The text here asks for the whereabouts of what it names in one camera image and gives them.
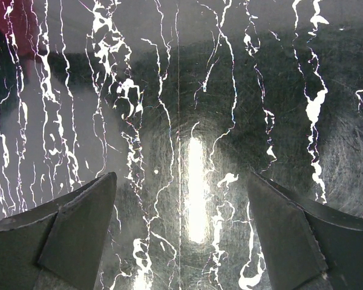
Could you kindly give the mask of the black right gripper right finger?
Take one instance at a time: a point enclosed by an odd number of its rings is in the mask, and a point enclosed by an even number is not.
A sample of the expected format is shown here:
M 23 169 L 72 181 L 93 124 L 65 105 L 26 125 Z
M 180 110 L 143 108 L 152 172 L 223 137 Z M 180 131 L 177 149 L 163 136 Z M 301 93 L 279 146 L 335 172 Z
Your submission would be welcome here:
M 247 194 L 272 289 L 363 289 L 363 218 L 257 173 Z

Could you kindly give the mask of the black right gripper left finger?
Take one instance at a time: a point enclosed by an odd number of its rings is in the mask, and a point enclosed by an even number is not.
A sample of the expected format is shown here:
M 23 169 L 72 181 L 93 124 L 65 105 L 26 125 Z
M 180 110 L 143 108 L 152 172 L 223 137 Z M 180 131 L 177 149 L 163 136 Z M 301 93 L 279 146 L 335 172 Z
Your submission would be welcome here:
M 0 289 L 93 289 L 117 176 L 0 220 Z

